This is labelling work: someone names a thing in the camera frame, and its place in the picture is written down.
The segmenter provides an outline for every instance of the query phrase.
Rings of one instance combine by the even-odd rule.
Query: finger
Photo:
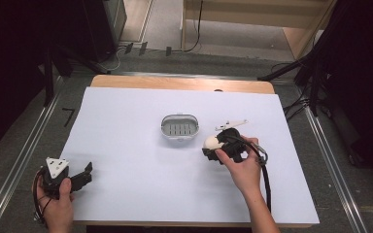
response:
[[[232,162],[232,160],[229,158],[229,156],[223,151],[223,150],[220,150],[220,149],[216,149],[215,150],[215,154],[217,155],[217,157],[220,159],[220,161],[225,164],[225,166],[229,169],[230,166],[232,166],[232,164],[234,162]]]
[[[241,135],[241,137],[245,140],[245,141],[247,141],[247,142],[249,142],[249,143],[255,143],[255,144],[259,144],[259,139],[258,138],[247,138],[247,137],[245,137],[244,135]]]
[[[65,178],[60,184],[59,188],[59,203],[60,205],[68,205],[71,203],[70,193],[71,193],[71,179]]]

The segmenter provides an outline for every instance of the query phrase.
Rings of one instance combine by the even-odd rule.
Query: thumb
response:
[[[71,193],[71,179],[65,178],[60,184],[59,188],[59,202],[60,203],[69,203],[71,202],[69,196]]]
[[[231,159],[229,158],[229,156],[225,153],[225,151],[220,150],[220,149],[216,149],[215,150],[215,154],[220,159],[220,161],[223,164],[225,164],[225,166],[229,169],[229,166],[231,166],[231,163],[233,163],[233,162],[231,161]]]

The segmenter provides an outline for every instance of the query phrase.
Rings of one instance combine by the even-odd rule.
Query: black cable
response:
[[[262,176],[264,178],[264,183],[265,183],[265,191],[266,191],[266,206],[268,207],[269,212],[271,212],[271,186],[269,184],[269,177],[268,177],[268,171],[266,170],[266,161],[268,161],[268,154],[266,151],[263,153],[265,154],[265,159],[262,159],[261,155],[259,154],[259,151],[250,143],[245,141],[242,138],[235,137],[235,136],[230,136],[230,135],[223,135],[225,138],[230,138],[230,139],[235,139],[240,141],[241,143],[244,143],[247,145],[251,150],[255,152],[255,154],[258,156],[259,165],[261,166],[261,171],[262,171]]]
[[[302,99],[302,100],[299,100],[298,102],[294,103],[293,106],[283,107],[283,110],[288,111],[290,108],[295,107],[296,105],[309,104],[309,102],[310,102],[310,99]]]
[[[307,106],[308,106],[308,105],[303,104],[303,105],[301,106],[301,108],[299,108],[297,111],[295,111],[291,116],[289,116],[289,117],[287,118],[287,121],[289,121],[290,119],[292,119],[295,115],[301,113],[301,111],[304,110],[305,108],[307,108]]]
[[[195,45],[189,49],[189,50],[173,50],[173,51],[183,51],[183,52],[189,52],[195,49],[195,47],[198,45],[199,38],[201,37],[201,17],[202,17],[202,5],[204,5],[204,0],[201,0],[201,7],[199,9],[199,18],[198,18],[198,38],[196,39]]]
[[[45,171],[45,169],[44,169],[44,168],[41,168],[41,169],[38,171],[38,173],[36,174],[35,179],[34,179],[34,181],[33,181],[33,190],[32,190],[33,201],[34,201],[34,205],[35,205],[35,218],[36,218],[36,220],[38,220],[39,223],[41,223],[41,224],[46,224],[46,223],[45,223],[44,214],[43,214],[43,212],[41,212],[41,208],[40,208],[40,206],[39,206],[37,185],[38,185],[39,177],[42,176],[42,175],[44,174],[44,171]]]
[[[295,105],[298,103],[298,101],[302,98],[302,96],[304,95],[304,92],[307,90],[307,86],[308,86],[308,85],[305,85],[305,86],[304,86],[304,88],[303,88],[302,91],[301,91],[301,94],[299,95],[298,99],[295,100],[295,102],[293,102],[293,103],[292,103],[291,105],[289,105],[289,106],[284,107],[284,109],[286,110],[286,111],[284,111],[284,115],[285,115],[285,116],[288,114],[289,110],[290,110],[293,106],[295,106]]]
[[[45,209],[47,208],[47,206],[50,204],[50,201],[52,200],[52,198],[50,198],[50,200],[47,202],[47,204],[45,204],[45,207],[44,209],[42,209],[42,215],[44,215],[45,213]]]
[[[282,62],[282,63],[278,63],[278,64],[275,64],[271,67],[271,73],[273,73],[273,70],[275,67],[279,66],[279,65],[289,65],[290,62]]]

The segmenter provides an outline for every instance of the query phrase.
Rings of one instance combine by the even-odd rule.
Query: metal rail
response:
[[[20,181],[20,178],[29,162],[29,159],[38,144],[44,129],[51,118],[51,114],[53,112],[54,107],[59,99],[59,93],[64,85],[62,78],[59,76],[56,80],[55,89],[58,91],[56,92],[55,96],[53,97],[52,101],[45,107],[41,114],[38,117],[32,131],[29,133],[28,138],[26,139],[25,144],[23,145],[22,150],[17,157],[14,166],[11,169],[7,179],[3,183],[2,187],[0,188],[0,218],[3,215],[5,209],[7,208],[12,195],[17,187],[17,184]]]
[[[366,233],[368,232],[365,223],[360,214],[359,208],[356,201],[348,188],[347,182],[342,175],[342,172],[338,166],[332,149],[329,146],[325,134],[323,133],[320,121],[313,115],[309,108],[306,109],[306,115],[310,121],[311,128],[316,136],[317,142],[322,152],[323,160],[325,161],[326,167],[329,174],[334,182],[335,188],[340,197],[341,203],[344,207],[347,218],[350,221],[350,225],[355,233]]]

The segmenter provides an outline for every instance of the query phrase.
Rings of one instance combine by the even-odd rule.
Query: black device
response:
[[[44,191],[51,198],[59,199],[59,187],[63,179],[68,178],[69,167],[66,167],[56,178],[51,177],[51,172],[48,166],[43,167],[43,186]],[[71,179],[71,192],[81,190],[87,183],[92,181],[92,163],[89,162],[85,167],[85,170],[78,175],[75,175]]]
[[[225,151],[225,153],[232,158],[234,162],[238,163],[243,161],[241,153],[245,151],[246,147],[244,143],[235,139],[237,137],[240,137],[238,130],[235,128],[229,128],[223,130],[216,138],[220,143],[220,148]],[[217,155],[215,154],[215,150],[216,149],[203,148],[202,152],[204,152],[204,155],[207,156],[209,160],[219,161]]]
[[[42,224],[46,224],[44,218],[44,211],[47,205],[52,199],[59,199],[59,188],[62,181],[68,178],[69,173],[69,162],[64,159],[52,159],[47,158],[47,166],[41,167],[39,172],[36,174],[33,183],[33,199],[35,204],[35,219]],[[85,167],[85,170],[74,177],[71,177],[71,193],[74,191],[81,190],[85,185],[92,182],[92,162],[89,162]],[[45,207],[41,210],[39,205],[40,199],[38,199],[37,185],[39,177],[43,177],[42,186],[45,195],[49,197],[49,201],[45,204]]]

